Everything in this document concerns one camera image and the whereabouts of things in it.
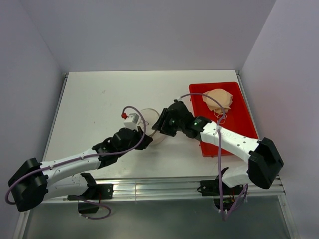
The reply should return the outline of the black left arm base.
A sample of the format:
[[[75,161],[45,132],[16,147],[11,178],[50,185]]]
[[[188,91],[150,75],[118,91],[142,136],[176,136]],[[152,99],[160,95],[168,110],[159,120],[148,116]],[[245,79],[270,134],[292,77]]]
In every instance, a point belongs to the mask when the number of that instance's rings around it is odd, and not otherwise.
[[[78,213],[80,216],[91,219],[99,220],[100,218],[95,218],[90,216],[91,214],[96,214],[99,209],[104,209],[107,211],[105,216],[102,218],[107,218],[111,215],[111,209],[102,204],[103,200],[110,200],[113,196],[113,184],[97,184],[92,188],[89,188],[84,194],[80,196],[69,195],[67,196],[68,201],[78,201]]]

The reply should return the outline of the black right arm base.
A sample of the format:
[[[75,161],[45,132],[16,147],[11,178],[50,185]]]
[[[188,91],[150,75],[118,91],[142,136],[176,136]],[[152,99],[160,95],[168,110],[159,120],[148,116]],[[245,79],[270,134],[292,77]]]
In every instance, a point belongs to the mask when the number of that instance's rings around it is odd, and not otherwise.
[[[243,185],[229,188],[226,184],[222,183],[223,190],[223,209],[229,211],[236,201],[236,196],[239,196],[241,192],[246,193]],[[203,197],[213,197],[215,207],[220,210],[220,195],[219,195],[219,181],[218,178],[214,180],[202,180],[197,191],[201,193]]]

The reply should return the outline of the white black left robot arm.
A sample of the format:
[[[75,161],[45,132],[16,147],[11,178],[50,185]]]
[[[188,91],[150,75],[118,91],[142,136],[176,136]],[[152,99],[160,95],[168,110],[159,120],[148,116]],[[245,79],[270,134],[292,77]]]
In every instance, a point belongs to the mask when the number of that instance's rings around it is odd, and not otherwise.
[[[24,212],[44,200],[61,196],[70,200],[97,199],[99,187],[89,172],[116,163],[133,149],[146,149],[152,140],[140,127],[136,130],[124,127],[78,155],[51,162],[28,159],[9,179],[5,202]]]

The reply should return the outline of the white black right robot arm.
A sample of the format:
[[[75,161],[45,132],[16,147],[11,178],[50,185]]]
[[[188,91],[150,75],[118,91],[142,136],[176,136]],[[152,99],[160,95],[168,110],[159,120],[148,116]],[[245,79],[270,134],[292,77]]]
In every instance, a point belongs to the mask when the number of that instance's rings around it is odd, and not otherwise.
[[[220,173],[216,190],[227,194],[233,187],[253,183],[269,189],[284,166],[275,146],[268,138],[253,139],[230,131],[203,116],[194,117],[181,101],[163,109],[152,128],[161,134],[175,136],[181,131],[200,142],[221,146],[244,161],[244,165]]]

